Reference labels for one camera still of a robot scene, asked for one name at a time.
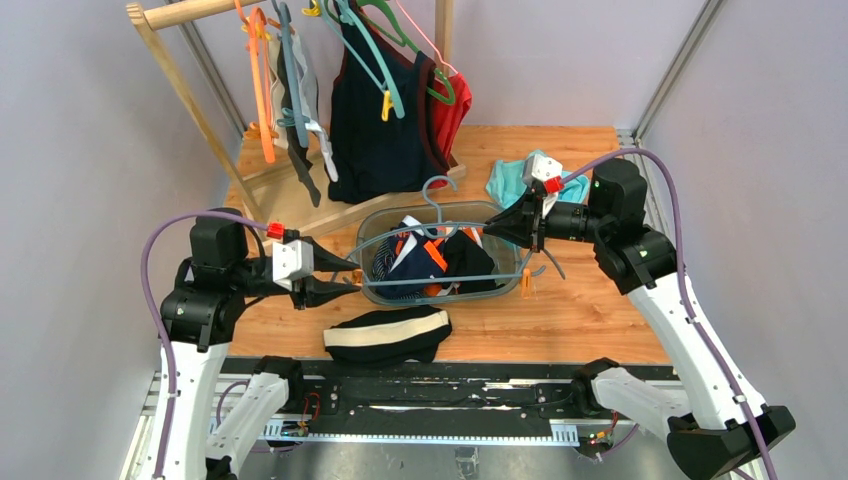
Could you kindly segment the teal clip hanger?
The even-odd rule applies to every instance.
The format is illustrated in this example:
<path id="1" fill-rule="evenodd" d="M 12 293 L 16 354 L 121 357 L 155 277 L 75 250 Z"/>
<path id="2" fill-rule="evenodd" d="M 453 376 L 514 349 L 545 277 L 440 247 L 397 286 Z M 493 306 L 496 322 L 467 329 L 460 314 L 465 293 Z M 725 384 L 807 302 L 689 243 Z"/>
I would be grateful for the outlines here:
<path id="1" fill-rule="evenodd" d="M 363 70 L 368 74 L 369 78 L 381 91 L 381 120 L 383 122 L 387 122 L 391 113 L 394 113 L 398 119 L 404 118 L 406 112 L 400 96 L 400 91 L 396 86 L 387 63 L 382 57 L 379 47 L 369 33 L 369 29 L 361 20 L 360 15 L 350 6 L 349 1 L 333 1 L 333 4 L 338 8 L 336 22 L 339 25 L 351 25 L 359 31 L 374 58 L 374 63 L 378 67 L 381 77 L 378 77 L 372 71 L 369 67 L 369 63 L 360 55 L 359 50 L 348 41 L 348 39 L 344 36 L 343 31 L 332 26 L 332 15 L 330 14 L 330 7 L 328 6 L 327 1 L 310 1 L 309 6 L 302 8 L 301 12 L 307 17 L 321 18 L 339 37 L 347 49 L 347 52 L 353 55 L 357 62 L 362 66 Z"/>

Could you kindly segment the black cream-band underwear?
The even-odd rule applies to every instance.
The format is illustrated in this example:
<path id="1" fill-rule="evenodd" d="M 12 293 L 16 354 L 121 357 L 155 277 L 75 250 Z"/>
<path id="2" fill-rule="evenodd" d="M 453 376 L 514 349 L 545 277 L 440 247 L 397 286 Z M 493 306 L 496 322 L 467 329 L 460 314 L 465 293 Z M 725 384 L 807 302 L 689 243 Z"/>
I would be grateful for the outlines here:
<path id="1" fill-rule="evenodd" d="M 452 332 L 447 311 L 422 305 L 365 313 L 324 330 L 323 344 L 336 362 L 383 368 L 433 362 Z"/>

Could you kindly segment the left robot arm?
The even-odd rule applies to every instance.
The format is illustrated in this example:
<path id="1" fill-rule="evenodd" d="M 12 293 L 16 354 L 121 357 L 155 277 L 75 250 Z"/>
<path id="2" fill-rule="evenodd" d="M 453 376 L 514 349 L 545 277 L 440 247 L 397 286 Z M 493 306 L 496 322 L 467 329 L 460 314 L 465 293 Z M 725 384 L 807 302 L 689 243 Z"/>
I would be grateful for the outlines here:
<path id="1" fill-rule="evenodd" d="M 353 284 L 323 281 L 323 272 L 356 264 L 279 223 L 263 224 L 232 208 L 192 212 L 190 255 L 161 301 L 143 295 L 160 341 L 160 389 L 142 479 L 235 479 L 266 424 L 304 407 L 302 364 L 266 356 L 218 425 L 213 400 L 238 320 L 254 303 L 286 296 L 298 310 L 354 293 Z"/>

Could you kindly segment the navy orange boxer underwear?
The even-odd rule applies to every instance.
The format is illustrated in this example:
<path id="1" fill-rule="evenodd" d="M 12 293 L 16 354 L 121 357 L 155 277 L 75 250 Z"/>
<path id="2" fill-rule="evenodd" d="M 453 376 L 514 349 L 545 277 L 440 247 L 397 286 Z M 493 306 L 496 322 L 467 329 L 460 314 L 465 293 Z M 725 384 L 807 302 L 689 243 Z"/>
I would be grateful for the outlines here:
<path id="1" fill-rule="evenodd" d="M 428 296 L 423 294 L 423 289 L 428 285 L 441 283 L 408 283 L 408 280 L 444 277 L 435 262 L 424 252 L 424 244 L 427 240 L 440 238 L 430 238 L 422 230 L 412 230 L 400 232 L 386 239 L 392 241 L 397 258 L 386 279 L 377 282 L 403 281 L 403 284 L 378 285 L 374 287 L 376 293 L 392 300 L 427 298 Z"/>

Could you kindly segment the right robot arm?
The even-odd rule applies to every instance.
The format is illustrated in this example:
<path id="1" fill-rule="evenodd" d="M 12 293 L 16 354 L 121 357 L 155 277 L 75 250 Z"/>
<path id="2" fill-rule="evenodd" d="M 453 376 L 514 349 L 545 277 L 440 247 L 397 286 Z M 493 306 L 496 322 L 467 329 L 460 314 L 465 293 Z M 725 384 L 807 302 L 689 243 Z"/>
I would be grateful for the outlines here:
<path id="1" fill-rule="evenodd" d="M 745 378 L 696 301 L 686 274 L 682 236 L 645 220 L 648 193 L 639 168 L 621 157 L 594 162 L 587 199 L 559 198 L 560 164 L 540 156 L 522 172 L 525 190 L 484 227 L 487 234 L 539 252 L 549 240 L 589 243 L 600 270 L 646 319 L 669 356 L 684 392 L 669 394 L 601 358 L 571 383 L 585 415 L 622 415 L 662 440 L 690 479 L 715 479 L 754 460 L 796 426 Z"/>

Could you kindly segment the orange hanger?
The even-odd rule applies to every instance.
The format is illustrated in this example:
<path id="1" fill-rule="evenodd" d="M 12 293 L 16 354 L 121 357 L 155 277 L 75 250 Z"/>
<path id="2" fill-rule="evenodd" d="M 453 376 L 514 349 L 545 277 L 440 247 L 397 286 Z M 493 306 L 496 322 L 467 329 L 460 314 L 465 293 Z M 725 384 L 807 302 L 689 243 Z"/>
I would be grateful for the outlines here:
<path id="1" fill-rule="evenodd" d="M 271 95 L 271 61 L 269 46 L 273 33 L 280 31 L 280 23 L 269 19 L 261 7 L 253 7 L 245 13 L 245 3 L 234 1 L 235 10 L 242 22 L 241 29 L 247 34 L 248 52 L 253 85 L 257 120 L 251 122 L 245 136 L 250 140 L 259 140 L 264 161 L 274 164 L 276 161 L 274 140 L 278 134 L 274 131 L 274 114 Z"/>

